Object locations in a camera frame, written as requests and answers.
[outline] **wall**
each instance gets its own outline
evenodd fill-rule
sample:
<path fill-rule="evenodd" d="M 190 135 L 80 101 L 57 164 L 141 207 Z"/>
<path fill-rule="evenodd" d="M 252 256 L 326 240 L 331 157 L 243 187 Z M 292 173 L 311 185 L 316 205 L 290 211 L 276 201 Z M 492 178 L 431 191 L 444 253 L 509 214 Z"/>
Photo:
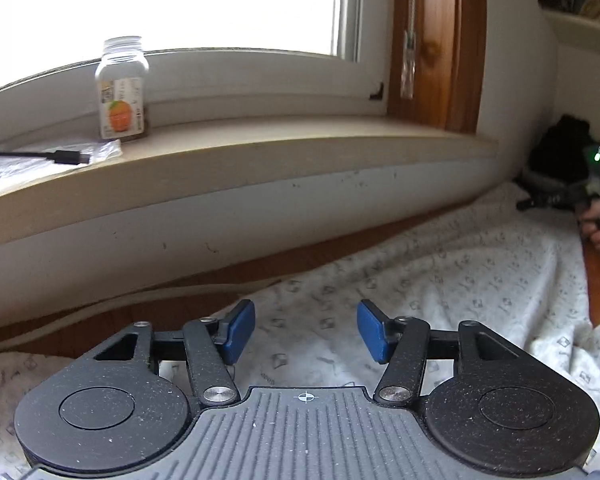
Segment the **wall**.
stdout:
<path fill-rule="evenodd" d="M 551 119 L 556 44 L 536 0 L 488 0 L 478 130 L 494 160 L 274 182 L 74 224 L 0 246 L 0 324 L 458 202 L 512 177 Z"/>
<path fill-rule="evenodd" d="M 558 48 L 555 119 L 568 113 L 586 119 L 600 140 L 600 56 L 572 46 Z"/>

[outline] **hand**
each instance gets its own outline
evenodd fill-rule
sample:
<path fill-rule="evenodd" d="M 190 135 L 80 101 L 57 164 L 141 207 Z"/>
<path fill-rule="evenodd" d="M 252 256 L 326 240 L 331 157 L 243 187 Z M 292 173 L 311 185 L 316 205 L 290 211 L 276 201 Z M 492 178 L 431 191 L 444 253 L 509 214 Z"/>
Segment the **hand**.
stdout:
<path fill-rule="evenodd" d="M 600 199 L 591 202 L 591 207 L 580 215 L 580 231 L 582 236 L 591 240 L 597 250 L 600 251 L 600 229 L 596 220 L 600 219 Z"/>

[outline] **ribbed surface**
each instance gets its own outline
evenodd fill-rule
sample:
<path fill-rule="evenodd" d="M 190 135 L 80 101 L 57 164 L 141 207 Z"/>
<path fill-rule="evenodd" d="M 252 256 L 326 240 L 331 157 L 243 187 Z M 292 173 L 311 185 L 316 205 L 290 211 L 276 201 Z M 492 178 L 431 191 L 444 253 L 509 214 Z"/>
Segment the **ribbed surface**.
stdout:
<path fill-rule="evenodd" d="M 576 480 L 585 476 L 571 470 L 544 478 Z M 58 477 L 37 471 L 29 478 Z M 373 404 L 361 388 L 307 391 L 254 388 L 238 406 L 202 413 L 189 436 L 171 454 L 145 469 L 115 478 L 486 480 L 496 477 L 452 459 L 428 440 L 410 412 Z"/>

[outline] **bottle label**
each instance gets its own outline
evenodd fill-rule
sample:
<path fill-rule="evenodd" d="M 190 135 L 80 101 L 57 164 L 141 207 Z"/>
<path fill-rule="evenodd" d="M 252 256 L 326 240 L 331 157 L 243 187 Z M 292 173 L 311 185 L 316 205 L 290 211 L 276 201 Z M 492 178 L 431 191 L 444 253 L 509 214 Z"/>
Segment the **bottle label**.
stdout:
<path fill-rule="evenodd" d="M 144 131 L 142 78 L 100 82 L 100 136 L 119 139 Z"/>

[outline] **clear plastic bottle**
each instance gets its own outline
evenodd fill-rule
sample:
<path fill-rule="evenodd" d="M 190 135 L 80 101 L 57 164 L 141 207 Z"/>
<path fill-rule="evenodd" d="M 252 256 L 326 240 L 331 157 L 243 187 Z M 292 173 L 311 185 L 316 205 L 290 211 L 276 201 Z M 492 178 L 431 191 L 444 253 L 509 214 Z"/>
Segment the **clear plastic bottle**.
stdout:
<path fill-rule="evenodd" d="M 148 71 L 139 36 L 104 42 L 96 70 L 103 139 L 133 140 L 146 135 L 142 90 Z"/>

